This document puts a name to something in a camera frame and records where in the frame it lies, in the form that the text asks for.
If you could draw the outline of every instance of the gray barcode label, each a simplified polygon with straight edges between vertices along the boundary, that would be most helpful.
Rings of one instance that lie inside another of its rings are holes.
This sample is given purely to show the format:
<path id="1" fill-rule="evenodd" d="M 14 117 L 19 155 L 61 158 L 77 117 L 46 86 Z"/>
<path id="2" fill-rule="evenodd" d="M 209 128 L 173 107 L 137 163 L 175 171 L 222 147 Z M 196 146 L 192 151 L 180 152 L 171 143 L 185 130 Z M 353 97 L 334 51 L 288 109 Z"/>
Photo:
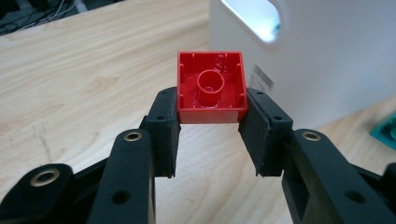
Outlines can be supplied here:
<path id="1" fill-rule="evenodd" d="M 269 78 L 257 64 L 254 64 L 248 85 L 250 88 L 271 93 L 274 88 L 274 81 Z"/>

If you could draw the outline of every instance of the screw hole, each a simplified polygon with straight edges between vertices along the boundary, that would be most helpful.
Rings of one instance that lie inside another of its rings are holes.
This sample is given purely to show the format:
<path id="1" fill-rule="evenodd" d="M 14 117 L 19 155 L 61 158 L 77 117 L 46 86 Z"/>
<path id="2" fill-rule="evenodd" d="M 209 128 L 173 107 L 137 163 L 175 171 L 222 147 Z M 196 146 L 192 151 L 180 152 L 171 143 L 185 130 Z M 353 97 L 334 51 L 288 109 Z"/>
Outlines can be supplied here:
<path id="1" fill-rule="evenodd" d="M 133 142 L 133 141 L 139 140 L 141 137 L 142 137 L 142 134 L 141 134 L 141 133 L 133 132 L 133 133 L 127 133 L 127 134 L 125 134 L 124 139 L 125 139 L 126 141 Z"/>
<path id="2" fill-rule="evenodd" d="M 53 181 L 55 181 L 61 173 L 55 168 L 49 168 L 48 170 L 42 171 L 35 175 L 31 181 L 30 185 L 33 187 L 46 186 Z"/>
<path id="3" fill-rule="evenodd" d="M 366 199 L 355 190 L 347 190 L 345 195 L 350 201 L 354 203 L 366 203 Z"/>
<path id="4" fill-rule="evenodd" d="M 321 137 L 320 137 L 318 134 L 316 134 L 316 133 L 310 133 L 310 132 L 302 133 L 302 136 L 303 136 L 303 138 L 305 138 L 306 140 L 314 141 L 314 142 L 317 142 L 317 141 L 319 141 L 319 140 L 321 139 Z"/>
<path id="5" fill-rule="evenodd" d="M 123 204 L 128 202 L 129 198 L 131 198 L 131 194 L 126 190 L 117 191 L 112 198 L 112 202 L 115 204 Z"/>

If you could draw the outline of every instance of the wooden table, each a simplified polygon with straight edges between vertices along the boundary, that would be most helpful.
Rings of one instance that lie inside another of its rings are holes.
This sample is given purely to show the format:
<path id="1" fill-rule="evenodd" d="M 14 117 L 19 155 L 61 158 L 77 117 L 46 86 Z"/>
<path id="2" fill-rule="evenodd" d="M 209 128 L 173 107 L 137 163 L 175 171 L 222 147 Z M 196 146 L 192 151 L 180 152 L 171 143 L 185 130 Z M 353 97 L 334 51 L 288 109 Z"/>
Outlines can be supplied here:
<path id="1" fill-rule="evenodd" d="M 158 91 L 177 52 L 208 50 L 207 1 L 125 1 L 0 37 L 0 198 L 26 172 L 75 172 L 108 156 Z M 396 96 L 319 128 L 349 161 L 382 174 L 396 152 L 369 136 Z M 280 178 L 255 176 L 232 125 L 183 125 L 177 177 L 157 178 L 158 223 L 291 223 Z"/>

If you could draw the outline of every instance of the red lego brick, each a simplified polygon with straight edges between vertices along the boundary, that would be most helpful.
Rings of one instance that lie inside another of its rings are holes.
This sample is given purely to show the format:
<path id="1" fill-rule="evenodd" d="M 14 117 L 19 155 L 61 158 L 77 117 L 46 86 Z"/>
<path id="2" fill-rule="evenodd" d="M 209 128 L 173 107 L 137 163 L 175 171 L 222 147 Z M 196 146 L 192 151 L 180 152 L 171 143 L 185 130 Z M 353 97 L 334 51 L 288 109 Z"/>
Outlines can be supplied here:
<path id="1" fill-rule="evenodd" d="M 241 52 L 178 54 L 177 115 L 180 123 L 236 123 L 247 111 Z"/>

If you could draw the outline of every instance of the tabletop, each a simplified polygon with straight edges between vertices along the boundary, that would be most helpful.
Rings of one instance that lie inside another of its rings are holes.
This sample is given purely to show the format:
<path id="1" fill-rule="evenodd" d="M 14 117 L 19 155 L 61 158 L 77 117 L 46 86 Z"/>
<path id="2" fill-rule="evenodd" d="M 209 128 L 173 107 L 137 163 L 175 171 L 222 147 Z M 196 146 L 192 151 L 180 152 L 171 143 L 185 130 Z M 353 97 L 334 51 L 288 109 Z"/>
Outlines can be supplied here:
<path id="1" fill-rule="evenodd" d="M 0 37 L 0 198 L 28 171 L 78 172 L 176 86 L 177 52 L 209 50 L 208 1 L 130 0 Z M 396 96 L 319 127 L 382 174 L 396 152 L 368 132 Z M 175 178 L 157 178 L 157 223 L 291 223 L 279 177 L 255 171 L 237 124 L 182 125 Z"/>

